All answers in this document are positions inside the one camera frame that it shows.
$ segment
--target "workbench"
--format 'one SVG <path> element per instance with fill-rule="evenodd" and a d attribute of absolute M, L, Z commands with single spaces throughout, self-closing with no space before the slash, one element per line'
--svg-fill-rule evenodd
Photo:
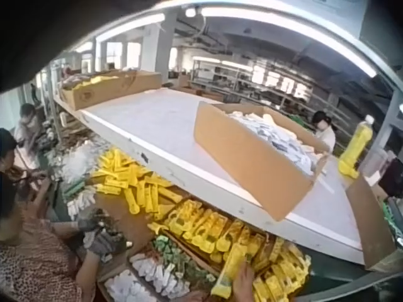
<path fill-rule="evenodd" d="M 262 230 L 356 264 L 363 263 L 360 237 L 334 159 L 311 192 L 279 223 L 241 188 L 193 138 L 200 101 L 169 89 L 114 99 L 70 114 L 189 193 Z"/>

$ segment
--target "bottle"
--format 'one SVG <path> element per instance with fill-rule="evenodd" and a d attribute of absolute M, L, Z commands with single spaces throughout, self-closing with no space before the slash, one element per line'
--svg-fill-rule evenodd
<path fill-rule="evenodd" d="M 355 169 L 358 157 L 360 157 L 367 143 L 371 140 L 373 130 L 372 124 L 374 119 L 367 115 L 365 121 L 358 124 L 353 137 L 351 138 L 347 149 L 343 152 L 339 159 L 339 172 L 352 178 L 358 177 Z"/>

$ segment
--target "leopard print shirt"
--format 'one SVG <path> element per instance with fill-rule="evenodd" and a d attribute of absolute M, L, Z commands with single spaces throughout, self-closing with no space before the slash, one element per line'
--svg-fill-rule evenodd
<path fill-rule="evenodd" d="M 0 292 L 18 302 L 81 301 L 78 259 L 50 223 L 23 212 L 21 243 L 0 244 Z"/>

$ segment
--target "hand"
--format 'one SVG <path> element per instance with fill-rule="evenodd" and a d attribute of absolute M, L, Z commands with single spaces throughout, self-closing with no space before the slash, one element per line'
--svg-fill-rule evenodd
<path fill-rule="evenodd" d="M 253 280 L 254 273 L 252 267 L 243 262 L 239 268 L 234 282 L 232 283 L 232 290 L 237 302 L 253 302 Z"/>
<path fill-rule="evenodd" d="M 207 297 L 207 293 L 203 291 L 191 291 L 183 297 L 171 300 L 171 302 L 203 302 Z"/>
<path fill-rule="evenodd" d="M 52 180 L 49 177 L 45 177 L 42 181 L 40 189 L 45 192 L 48 191 L 51 183 L 52 183 Z"/>
<path fill-rule="evenodd" d="M 91 210 L 85 217 L 79 217 L 77 227 L 80 232 L 95 231 L 100 227 L 99 223 L 102 220 L 103 212 L 101 209 Z"/>
<path fill-rule="evenodd" d="M 122 234 L 110 235 L 103 230 L 95 236 L 94 242 L 88 248 L 92 253 L 102 257 L 113 253 L 122 241 Z"/>
<path fill-rule="evenodd" d="M 32 171 L 31 177 L 37 179 L 44 179 L 48 176 L 48 171 Z"/>

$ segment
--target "fluorescent light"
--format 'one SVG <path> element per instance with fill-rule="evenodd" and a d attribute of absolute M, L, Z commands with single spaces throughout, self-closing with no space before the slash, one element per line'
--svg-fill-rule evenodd
<path fill-rule="evenodd" d="M 222 61 L 221 64 L 226 65 L 226 66 L 239 68 L 239 69 L 244 69 L 244 70 L 247 70 L 249 72 L 251 72 L 253 70 L 253 67 L 251 67 L 251 66 L 242 65 L 242 64 L 235 63 L 235 62 Z"/>
<path fill-rule="evenodd" d="M 185 12 L 186 17 L 193 18 L 196 16 L 196 9 L 195 8 L 188 8 Z"/>
<path fill-rule="evenodd" d="M 193 60 L 194 61 L 211 62 L 211 63 L 221 63 L 221 61 L 218 60 L 218 59 L 206 58 L 206 57 L 198 57 L 198 56 L 193 57 Z"/>
<path fill-rule="evenodd" d="M 343 44 L 322 33 L 321 31 L 298 21 L 278 16 L 277 14 L 273 13 L 264 13 L 242 8 L 202 8 L 201 14 L 205 17 L 249 19 L 287 28 L 327 45 L 334 51 L 346 57 L 370 77 L 375 77 L 377 74 L 375 69 L 373 69 L 365 60 L 363 60 L 359 55 L 355 54 L 348 47 L 345 47 Z"/>
<path fill-rule="evenodd" d="M 81 44 L 78 46 L 76 49 L 74 49 L 75 52 L 87 52 L 89 50 L 93 49 L 93 43 L 92 42 L 86 42 L 84 44 Z"/>
<path fill-rule="evenodd" d="M 121 33 L 125 33 L 128 30 L 132 30 L 134 28 L 138 28 L 141 26 L 153 24 L 153 23 L 158 23 L 158 22 L 163 22 L 165 20 L 165 14 L 152 14 L 150 16 L 146 16 L 143 18 L 139 18 L 133 21 L 129 21 L 125 24 L 119 25 L 115 28 L 112 28 L 111 30 L 108 30 L 99 36 L 96 37 L 96 41 L 99 42 L 104 42 L 113 36 L 120 35 Z"/>

